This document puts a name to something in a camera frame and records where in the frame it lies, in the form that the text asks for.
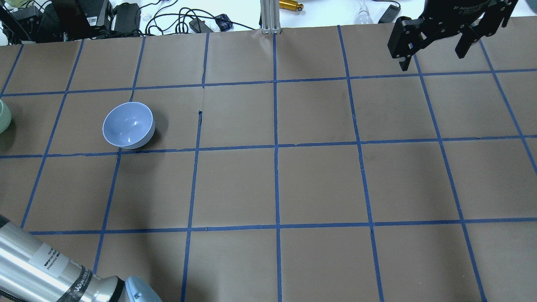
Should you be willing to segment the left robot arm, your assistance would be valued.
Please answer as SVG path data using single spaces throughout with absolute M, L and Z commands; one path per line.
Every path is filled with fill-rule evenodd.
M 0 292 L 13 302 L 159 302 L 142 279 L 101 278 L 0 218 Z

